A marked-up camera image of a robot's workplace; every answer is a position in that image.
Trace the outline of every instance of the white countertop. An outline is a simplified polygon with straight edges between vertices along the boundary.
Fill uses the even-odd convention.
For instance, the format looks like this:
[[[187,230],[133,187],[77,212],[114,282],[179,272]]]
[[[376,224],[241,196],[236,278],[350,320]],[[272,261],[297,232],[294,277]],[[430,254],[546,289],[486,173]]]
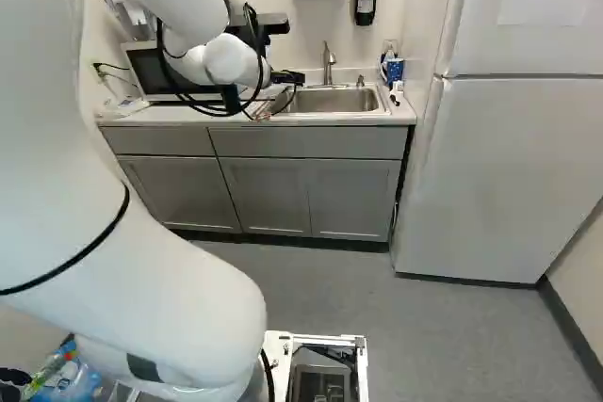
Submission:
[[[304,71],[307,74],[308,85],[315,83],[315,79],[321,73],[321,70]],[[375,115],[366,114],[329,114],[325,117],[304,117],[295,118],[291,115],[276,115],[265,121],[251,121],[243,113],[228,118],[209,117],[203,115],[187,106],[158,105],[150,106],[144,110],[134,113],[126,118],[120,119],[97,119],[102,126],[147,126],[147,125],[179,125],[179,124],[199,124],[199,125],[219,125],[219,126],[291,126],[291,125],[413,125],[416,124],[416,113],[402,96],[399,96],[400,106],[395,106],[389,99],[389,88],[378,78],[375,70],[355,70],[355,69],[334,69],[334,80],[338,84],[355,83],[359,73],[365,75],[367,83],[378,83],[383,101],[387,103],[391,114]],[[260,92],[259,97],[273,97],[275,93],[282,90],[281,87],[270,87]],[[250,107],[250,113],[257,107]]]

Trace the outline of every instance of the robotic arm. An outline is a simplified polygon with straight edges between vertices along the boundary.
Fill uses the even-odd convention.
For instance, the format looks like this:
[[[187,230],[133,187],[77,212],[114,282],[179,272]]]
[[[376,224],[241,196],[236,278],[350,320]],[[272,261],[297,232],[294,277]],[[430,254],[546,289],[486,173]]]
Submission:
[[[221,34],[222,0],[142,1],[172,51],[256,83],[255,52]],[[90,362],[147,393],[237,401],[264,341],[262,294],[159,225],[98,156],[77,102],[82,0],[0,2],[0,301],[74,331]]]
[[[164,58],[188,80],[258,89],[270,84],[267,61],[239,38],[222,33],[229,22],[223,0],[140,1],[163,24],[158,36],[162,36]]]

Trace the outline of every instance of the microwave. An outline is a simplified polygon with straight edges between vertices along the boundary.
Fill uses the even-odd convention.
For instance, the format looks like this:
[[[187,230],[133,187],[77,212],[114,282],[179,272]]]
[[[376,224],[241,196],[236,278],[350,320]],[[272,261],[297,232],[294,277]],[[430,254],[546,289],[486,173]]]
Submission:
[[[144,99],[149,102],[179,102],[159,64],[157,43],[154,40],[122,44],[132,77]],[[168,65],[168,71],[181,92],[199,101],[221,102],[220,90],[211,85],[197,85]]]

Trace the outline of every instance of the stainless steel sink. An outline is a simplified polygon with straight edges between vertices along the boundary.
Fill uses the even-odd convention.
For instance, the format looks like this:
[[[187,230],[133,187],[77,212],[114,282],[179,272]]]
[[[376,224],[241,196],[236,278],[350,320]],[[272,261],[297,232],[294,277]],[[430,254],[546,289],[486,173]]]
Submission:
[[[258,113],[263,115],[331,116],[389,114],[379,90],[374,86],[331,86],[299,88],[293,101],[292,93],[281,93]]]

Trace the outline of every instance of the refrigerator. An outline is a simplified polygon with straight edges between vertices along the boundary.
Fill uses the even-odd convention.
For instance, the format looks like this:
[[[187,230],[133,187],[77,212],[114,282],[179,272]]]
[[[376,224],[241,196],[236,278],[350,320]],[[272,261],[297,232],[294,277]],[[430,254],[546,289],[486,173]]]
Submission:
[[[404,0],[403,274],[534,284],[603,197],[603,0]]]

